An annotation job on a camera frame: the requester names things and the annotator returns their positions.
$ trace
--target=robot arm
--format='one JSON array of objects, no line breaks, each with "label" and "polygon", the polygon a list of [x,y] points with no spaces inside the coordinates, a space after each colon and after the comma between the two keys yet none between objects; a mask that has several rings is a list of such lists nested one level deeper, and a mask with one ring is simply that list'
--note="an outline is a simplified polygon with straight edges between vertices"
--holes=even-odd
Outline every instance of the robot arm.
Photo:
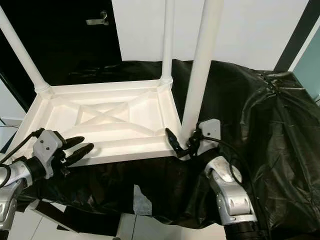
[{"label": "robot arm", "polygon": [[[209,137],[203,136],[202,130],[199,128],[201,125],[200,123],[196,126],[192,136],[189,138],[186,144],[188,149],[183,149],[176,136],[166,128],[165,132],[168,142],[178,158],[186,155],[190,157],[198,155],[200,142],[209,139]],[[205,129],[204,132],[210,132],[210,129]],[[242,181],[241,173],[236,167],[231,167],[233,174],[231,173],[229,162],[223,156],[218,156],[211,160],[204,170],[210,186],[216,195],[216,203],[221,223],[224,226],[226,239],[266,240],[267,237],[259,228],[250,198],[245,189],[239,184]]]},{"label": "robot arm", "polygon": [[[232,166],[235,177],[242,176]],[[233,178],[229,163],[223,156],[211,160],[204,173],[216,194],[216,204],[228,240],[264,240],[250,198],[244,188]]]},{"label": "robot arm", "polygon": [[[23,189],[38,180],[51,178],[57,171],[67,176],[70,173],[68,166],[82,159],[94,147],[89,143],[66,157],[64,150],[81,143],[84,137],[63,139],[57,131],[43,128],[34,133],[37,141],[33,145],[31,158],[21,156],[10,165],[0,164],[0,231],[11,229],[17,209],[17,198]],[[16,148],[10,152],[1,163],[17,150]],[[8,236],[5,232],[1,234],[5,238]]]}]

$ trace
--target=floor tile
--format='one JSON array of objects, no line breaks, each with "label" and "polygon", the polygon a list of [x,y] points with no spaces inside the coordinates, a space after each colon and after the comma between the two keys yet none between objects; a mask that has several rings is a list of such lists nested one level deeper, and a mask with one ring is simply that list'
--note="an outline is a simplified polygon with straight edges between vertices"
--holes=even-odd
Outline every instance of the floor tile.
[{"label": "floor tile", "polygon": [[133,240],[225,240],[224,228],[213,224],[203,229],[166,225],[154,218],[137,216]]},{"label": "floor tile", "polygon": [[59,203],[53,202],[51,203],[53,206],[55,206],[57,209],[59,209],[61,212],[65,212],[66,207],[65,205],[61,205]]},{"label": "floor tile", "polygon": [[31,240],[41,216],[29,209],[16,212],[8,240]]},{"label": "floor tile", "polygon": [[117,237],[121,240],[132,240],[134,234],[136,216],[133,214],[121,214]]},{"label": "floor tile", "polygon": [[57,224],[43,217],[32,240],[112,240],[113,236],[57,230]]}]

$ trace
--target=white wall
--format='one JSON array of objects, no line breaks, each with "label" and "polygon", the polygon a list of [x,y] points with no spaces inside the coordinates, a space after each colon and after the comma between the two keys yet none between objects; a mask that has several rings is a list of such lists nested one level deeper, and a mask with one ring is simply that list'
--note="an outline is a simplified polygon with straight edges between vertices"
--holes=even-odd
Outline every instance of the white wall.
[{"label": "white wall", "polygon": [[[26,113],[0,79],[0,118],[22,120]],[[0,127],[0,149],[17,131],[14,127]]]},{"label": "white wall", "polygon": [[26,112],[0,79],[0,118],[23,119]]},{"label": "white wall", "polygon": [[[175,1],[173,58],[192,60],[204,0]],[[225,0],[212,59],[272,70],[308,0]],[[160,61],[165,0],[112,0],[122,60]]]}]

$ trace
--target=black cloth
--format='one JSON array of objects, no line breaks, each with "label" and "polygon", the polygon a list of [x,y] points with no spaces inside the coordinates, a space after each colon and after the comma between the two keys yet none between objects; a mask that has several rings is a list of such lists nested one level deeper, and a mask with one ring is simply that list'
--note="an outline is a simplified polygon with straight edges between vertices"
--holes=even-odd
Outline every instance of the black cloth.
[{"label": "black cloth", "polygon": [[[192,62],[172,62],[172,94],[182,120]],[[161,62],[127,61],[70,73],[68,84],[157,79]],[[221,121],[221,138],[245,157],[273,233],[288,237],[320,230],[320,108],[290,72],[252,70],[212,61],[200,121]],[[218,153],[197,159],[142,159],[72,169],[24,191],[93,213],[133,213],[134,184],[166,224],[203,228],[219,222],[216,199],[203,169]],[[219,154],[232,152],[224,146]],[[240,164],[251,193],[246,171]],[[259,220],[265,217],[258,210]]]}]

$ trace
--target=cable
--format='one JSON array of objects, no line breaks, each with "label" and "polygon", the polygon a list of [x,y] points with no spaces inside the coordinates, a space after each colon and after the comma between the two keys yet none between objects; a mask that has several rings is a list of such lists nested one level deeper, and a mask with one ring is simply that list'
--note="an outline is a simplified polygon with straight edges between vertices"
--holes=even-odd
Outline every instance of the cable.
[{"label": "cable", "polygon": [[[250,182],[250,187],[251,187],[251,191],[252,191],[252,195],[253,195],[253,199],[254,199],[254,202],[256,205],[259,206],[260,210],[262,211],[263,213],[263,217],[264,217],[264,220],[265,220],[265,224],[267,226],[267,231],[268,231],[268,235],[269,235],[269,239],[271,239],[271,229],[270,229],[270,226],[268,224],[268,216],[265,212],[265,210],[263,209],[260,201],[259,201],[259,198],[257,197],[256,195],[256,191],[255,191],[255,188],[254,188],[254,184],[253,184],[253,181],[252,181],[252,176],[251,176],[251,172],[249,170],[249,166],[247,164],[247,162],[245,161],[245,158],[240,154],[239,151],[237,151],[231,144],[223,141],[223,140],[220,140],[220,139],[217,139],[217,138],[213,138],[213,137],[209,137],[209,136],[203,136],[202,137],[204,140],[209,140],[209,141],[212,141],[212,142],[217,142],[217,143],[220,143],[221,145],[225,145],[226,147],[230,148],[237,156],[238,156],[238,160],[240,162],[240,164],[245,167],[245,170],[247,171],[248,173],[248,178],[249,178],[249,182]],[[229,168],[230,168],[230,172],[231,172],[231,175],[232,177],[234,178],[235,182],[237,184],[239,184],[240,186],[243,187],[243,184],[237,179],[237,177],[235,176],[235,173],[234,173],[234,169],[233,169],[233,161],[235,159],[234,158],[231,158],[231,160],[229,161]]]},{"label": "cable", "polygon": [[5,161],[7,161],[13,154],[15,154],[16,151],[18,151],[23,145],[25,145],[30,138],[38,138],[44,130],[44,128],[40,128],[39,130],[31,132],[18,146],[15,147],[15,149],[13,149],[3,159],[0,160],[0,164],[3,164]]},{"label": "cable", "polygon": [[29,134],[18,146],[15,147],[11,152],[9,152],[4,158],[0,160],[0,164],[3,164],[7,161],[16,151],[18,151],[25,143],[32,137],[32,133]]},{"label": "cable", "polygon": [[5,179],[3,180],[3,182],[0,184],[0,188],[2,188],[4,185],[7,184],[7,182],[10,179],[11,176],[11,168],[8,165],[5,164],[0,164],[0,168],[5,168],[6,169],[6,176]]},{"label": "cable", "polygon": [[18,126],[13,126],[13,125],[3,125],[3,126],[0,126],[0,128],[3,128],[3,127],[11,127],[11,128],[16,128],[16,129],[19,128]]}]

